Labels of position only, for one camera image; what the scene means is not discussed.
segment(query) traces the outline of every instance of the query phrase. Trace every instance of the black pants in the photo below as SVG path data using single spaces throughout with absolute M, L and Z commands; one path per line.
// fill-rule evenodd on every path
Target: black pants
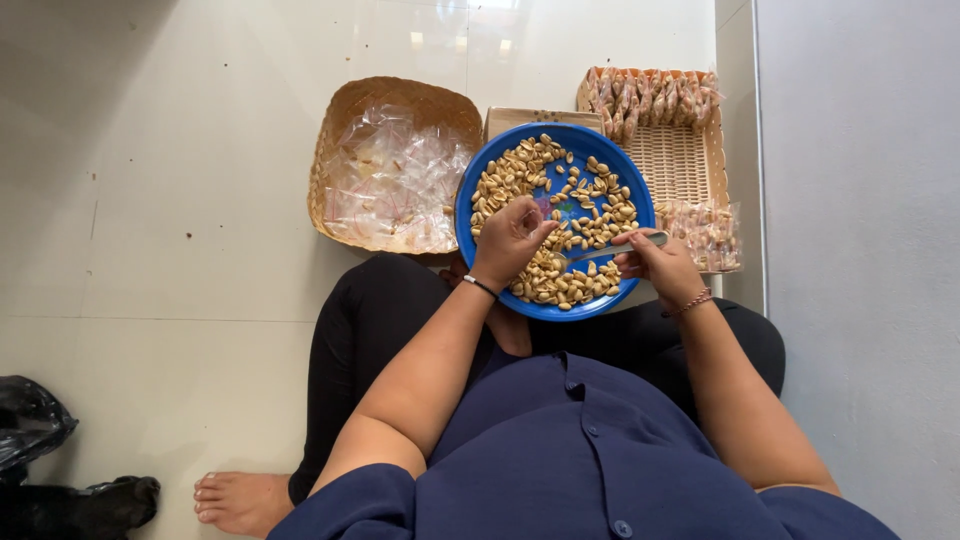
M 449 285 L 409 258 L 381 254 L 350 269 L 337 282 L 317 320 L 307 380 L 303 461 L 290 478 L 294 504 L 302 502 L 326 464 L 340 429 L 380 370 L 423 327 L 450 294 Z M 783 386 L 780 334 L 761 315 L 716 300 L 743 347 L 774 393 Z M 573 323 L 531 319 L 534 354 L 568 351 L 634 373 L 651 382 L 696 422 L 677 327 L 660 317 L 657 302 Z M 584 336 L 605 336 L 604 339 Z M 495 342 L 484 328 L 468 384 L 490 358 Z

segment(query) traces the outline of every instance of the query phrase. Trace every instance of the bracelet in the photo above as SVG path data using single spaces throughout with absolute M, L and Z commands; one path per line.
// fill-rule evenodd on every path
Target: bracelet
M 464 276 L 464 281 L 465 281 L 465 282 L 473 283 L 474 285 L 476 285 L 476 286 L 482 288 L 483 290 L 489 292 L 489 293 L 495 298 L 495 300 L 499 300 L 499 299 L 500 299 L 500 295 L 498 295 L 498 294 L 496 294 L 495 292 L 493 292 L 493 289 L 491 289 L 491 288 L 487 287 L 486 285 L 480 283 L 480 282 L 477 281 L 473 276 L 467 274 L 466 276 Z
M 691 307 L 694 307 L 694 306 L 696 306 L 696 305 L 698 305 L 698 304 L 702 304 L 703 302 L 706 302 L 707 300 L 712 299 L 712 298 L 713 298 L 713 296 L 711 296 L 712 294 L 713 294 L 713 289 L 711 289 L 710 287 L 707 287 L 707 288 L 705 288 L 704 290 L 700 291 L 700 294 L 697 295 L 697 297 L 694 298 L 694 299 L 693 299 L 689 304 L 687 304 L 686 306 L 681 307 L 680 309 L 677 309 L 676 311 L 664 311 L 663 313 L 660 314 L 660 316 L 663 317 L 664 319 L 666 319 L 666 318 L 672 317 L 672 316 L 674 316 L 674 315 L 679 315 L 679 314 L 683 313 L 684 311 L 687 311 L 687 310 L 690 309 Z

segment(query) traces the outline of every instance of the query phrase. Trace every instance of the spoon handle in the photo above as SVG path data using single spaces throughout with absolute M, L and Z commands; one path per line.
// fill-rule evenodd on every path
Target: spoon handle
M 647 238 L 649 238 L 650 241 L 653 242 L 655 246 L 662 246 L 663 244 L 666 243 L 669 237 L 670 237 L 669 234 L 664 233 L 663 231 L 647 235 Z M 607 255 L 616 255 L 618 253 L 626 253 L 633 250 L 634 250 L 633 246 L 631 246 L 629 243 L 623 244 L 622 246 L 611 246 L 609 248 L 604 248 L 602 250 L 597 250 L 595 252 L 586 253 L 579 257 L 572 258 L 567 264 L 572 264 L 574 262 L 577 262 L 580 260 L 586 260 L 588 258 L 604 257 Z

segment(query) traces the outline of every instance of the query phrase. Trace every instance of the bare foot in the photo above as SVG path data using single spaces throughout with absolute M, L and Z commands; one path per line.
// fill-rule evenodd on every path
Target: bare foot
M 223 532 L 266 538 L 294 509 L 287 495 L 289 479 L 290 475 L 210 473 L 194 484 L 197 519 Z
M 449 270 L 441 270 L 440 277 L 455 287 L 464 280 L 469 272 L 462 257 L 457 257 L 450 263 Z M 490 327 L 496 344 L 504 353 L 513 356 L 529 356 L 533 353 L 530 341 L 530 327 L 527 318 L 512 309 L 496 302 L 487 314 L 484 323 Z

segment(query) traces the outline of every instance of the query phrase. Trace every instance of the forearm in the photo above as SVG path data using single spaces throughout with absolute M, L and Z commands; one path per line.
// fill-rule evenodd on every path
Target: forearm
M 721 460 L 754 489 L 801 484 L 839 495 L 826 465 L 717 306 L 708 302 L 679 318 L 697 413 Z
M 460 402 L 493 296 L 463 282 L 383 369 L 356 414 L 383 422 L 429 457 Z

